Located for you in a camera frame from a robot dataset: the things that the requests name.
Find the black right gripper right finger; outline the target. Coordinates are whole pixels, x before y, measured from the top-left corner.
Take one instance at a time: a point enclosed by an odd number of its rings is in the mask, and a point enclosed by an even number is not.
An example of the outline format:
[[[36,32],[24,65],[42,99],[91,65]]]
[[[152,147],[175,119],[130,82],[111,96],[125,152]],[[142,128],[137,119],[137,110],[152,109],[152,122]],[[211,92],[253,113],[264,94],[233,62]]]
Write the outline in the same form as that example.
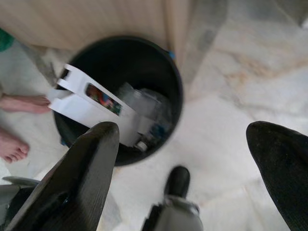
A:
[[[308,138],[266,121],[248,125],[246,140],[266,189],[292,231],[308,229]]]

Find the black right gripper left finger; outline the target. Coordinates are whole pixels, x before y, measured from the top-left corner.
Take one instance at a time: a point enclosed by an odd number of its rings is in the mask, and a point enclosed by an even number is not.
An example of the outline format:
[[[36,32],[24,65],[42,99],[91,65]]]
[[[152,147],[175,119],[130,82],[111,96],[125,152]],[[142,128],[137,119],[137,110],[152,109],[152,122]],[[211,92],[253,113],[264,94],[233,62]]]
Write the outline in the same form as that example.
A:
[[[95,231],[109,191],[119,128],[101,122],[78,137],[8,223],[8,231]]]

